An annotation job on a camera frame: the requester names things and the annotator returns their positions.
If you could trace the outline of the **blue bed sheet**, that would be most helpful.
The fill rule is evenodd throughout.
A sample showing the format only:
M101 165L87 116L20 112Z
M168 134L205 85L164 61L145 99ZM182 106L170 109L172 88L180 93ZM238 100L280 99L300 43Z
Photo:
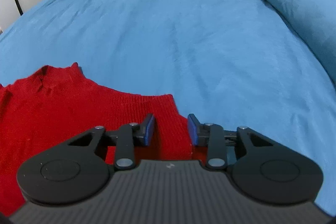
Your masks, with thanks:
M266 0L43 0L1 35L1 83L78 63L122 92L171 94L182 115L252 129L323 170L335 214L335 87Z

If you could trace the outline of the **red knit sweater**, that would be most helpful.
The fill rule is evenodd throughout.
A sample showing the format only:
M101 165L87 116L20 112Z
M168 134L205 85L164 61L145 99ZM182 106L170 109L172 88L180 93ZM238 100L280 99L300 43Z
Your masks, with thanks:
M17 170L30 157L95 126L116 130L155 117L149 147L136 159L201 160L205 148L191 144L187 120L170 94L142 96L110 89L86 78L77 63L43 66L34 74L1 87L1 212L11 215L24 199Z

